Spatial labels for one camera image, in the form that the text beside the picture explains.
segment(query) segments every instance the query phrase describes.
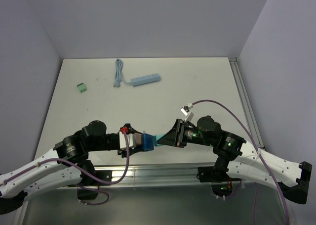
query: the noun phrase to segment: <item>light blue usb cable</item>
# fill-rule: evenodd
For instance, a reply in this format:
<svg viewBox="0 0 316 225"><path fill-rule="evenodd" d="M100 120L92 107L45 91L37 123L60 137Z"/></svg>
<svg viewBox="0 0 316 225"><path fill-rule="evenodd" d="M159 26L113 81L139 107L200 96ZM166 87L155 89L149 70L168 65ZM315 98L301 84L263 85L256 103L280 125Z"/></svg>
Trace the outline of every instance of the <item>light blue usb cable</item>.
<svg viewBox="0 0 316 225"><path fill-rule="evenodd" d="M131 82L126 82L122 76L123 61L119 58L115 61L115 76L114 76L114 87L120 87L120 82L125 84L131 84Z"/></svg>

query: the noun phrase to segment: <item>white connector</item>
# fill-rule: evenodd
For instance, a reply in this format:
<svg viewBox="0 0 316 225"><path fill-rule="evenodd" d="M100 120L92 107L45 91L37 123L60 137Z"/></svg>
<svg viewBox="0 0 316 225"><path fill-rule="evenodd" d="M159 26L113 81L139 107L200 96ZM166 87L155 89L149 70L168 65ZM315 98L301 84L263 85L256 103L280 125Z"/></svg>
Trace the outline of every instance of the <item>white connector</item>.
<svg viewBox="0 0 316 225"><path fill-rule="evenodd" d="M191 121L191 119L193 118L194 114L191 111L191 109L193 108L192 103L188 103L188 105L183 106L180 110L181 112L185 115L185 119L184 122L187 121Z"/></svg>

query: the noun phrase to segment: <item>teal object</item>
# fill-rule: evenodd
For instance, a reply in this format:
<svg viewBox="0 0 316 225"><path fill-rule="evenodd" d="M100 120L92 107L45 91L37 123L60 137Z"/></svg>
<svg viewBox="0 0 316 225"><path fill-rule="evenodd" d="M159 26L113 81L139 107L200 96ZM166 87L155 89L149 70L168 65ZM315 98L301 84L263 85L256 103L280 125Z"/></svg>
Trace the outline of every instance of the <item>teal object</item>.
<svg viewBox="0 0 316 225"><path fill-rule="evenodd" d="M79 90L81 93L83 93L83 92L85 92L85 91L87 90L87 87L86 87L85 84L83 84L83 83L78 84L78 85L77 85L77 88L78 88L78 90Z"/></svg>
<svg viewBox="0 0 316 225"><path fill-rule="evenodd" d="M157 143L157 141L158 141L159 139L161 139L163 136L164 136L164 135L155 135L155 136L154 136L154 145L155 145L156 147L163 146L163 144Z"/></svg>

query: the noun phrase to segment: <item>gray wall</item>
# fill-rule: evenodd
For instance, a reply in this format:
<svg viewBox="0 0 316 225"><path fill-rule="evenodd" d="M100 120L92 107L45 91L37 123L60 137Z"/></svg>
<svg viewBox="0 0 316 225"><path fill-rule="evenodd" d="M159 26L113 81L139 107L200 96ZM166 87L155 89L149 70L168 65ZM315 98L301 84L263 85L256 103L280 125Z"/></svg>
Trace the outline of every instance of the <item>gray wall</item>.
<svg viewBox="0 0 316 225"><path fill-rule="evenodd" d="M33 159L59 69L27 1L0 0L0 173ZM0 216L0 224L13 216Z"/></svg>
<svg viewBox="0 0 316 225"><path fill-rule="evenodd" d="M239 65L268 150L316 165L316 2L268 0ZM301 225L315 224L316 174L307 205L293 204Z"/></svg>
<svg viewBox="0 0 316 225"><path fill-rule="evenodd" d="M63 58L239 56L266 0L28 0Z"/></svg>

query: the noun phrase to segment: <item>metal frame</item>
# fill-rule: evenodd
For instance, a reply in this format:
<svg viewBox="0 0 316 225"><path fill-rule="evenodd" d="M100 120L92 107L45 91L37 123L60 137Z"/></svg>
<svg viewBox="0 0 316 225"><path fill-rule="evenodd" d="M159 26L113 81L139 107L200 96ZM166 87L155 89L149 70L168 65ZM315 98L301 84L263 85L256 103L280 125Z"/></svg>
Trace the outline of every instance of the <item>metal frame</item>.
<svg viewBox="0 0 316 225"><path fill-rule="evenodd" d="M249 101L249 98L248 98L248 95L246 92L246 88L245 88L245 85L243 84L243 81L241 78L241 74L240 74L238 64L237 64L237 59L236 58L230 59L230 65L232 68L233 76L234 76L234 79L236 82L236 86L238 89L242 108L243 108L243 111L244 111L245 116L246 116L247 125L248 125L248 128L250 130L250 133L253 136L258 147L264 148L264 145L262 143L262 139L261 139L261 136L259 133L259 129L257 126L257 122L255 120L255 116L253 114L253 111L252 111L252 108L250 105L250 101Z"/></svg>
<svg viewBox="0 0 316 225"><path fill-rule="evenodd" d="M247 125L255 142L260 148L264 148L259 130L250 106L250 102L243 84L237 64L237 58L229 58L232 73L236 82L239 97L246 116ZM159 165L131 165L126 177L118 184L111 187L150 187L150 186L179 186L201 185L196 178L198 167L213 166L214 163L187 163L187 164L159 164ZM112 170L113 181L123 174L125 166L96 166L95 170ZM25 202L15 214L13 225L22 225L28 202Z"/></svg>

